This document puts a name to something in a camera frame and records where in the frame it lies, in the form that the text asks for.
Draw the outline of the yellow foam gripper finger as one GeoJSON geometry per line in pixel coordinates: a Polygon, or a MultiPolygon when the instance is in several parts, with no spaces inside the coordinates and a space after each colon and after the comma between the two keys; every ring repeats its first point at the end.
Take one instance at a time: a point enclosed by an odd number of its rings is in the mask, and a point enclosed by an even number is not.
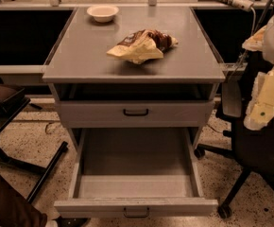
{"type": "Polygon", "coordinates": [[[254,80],[251,101],[246,110],[244,126],[259,131],[274,117],[274,67],[267,73],[259,72],[254,80]]]}
{"type": "Polygon", "coordinates": [[[257,32],[242,43],[242,47],[247,51],[262,51],[265,29],[266,26],[261,27],[257,32]]]}

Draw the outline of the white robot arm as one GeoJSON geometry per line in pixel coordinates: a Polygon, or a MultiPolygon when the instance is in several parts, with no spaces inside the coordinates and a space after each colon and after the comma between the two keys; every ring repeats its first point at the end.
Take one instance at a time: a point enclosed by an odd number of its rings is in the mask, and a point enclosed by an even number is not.
{"type": "Polygon", "coordinates": [[[261,51],[263,59],[273,64],[270,71],[259,72],[256,76],[244,119],[247,129],[259,131],[274,117],[274,15],[266,26],[246,39],[242,47],[248,51],[261,51]]]}

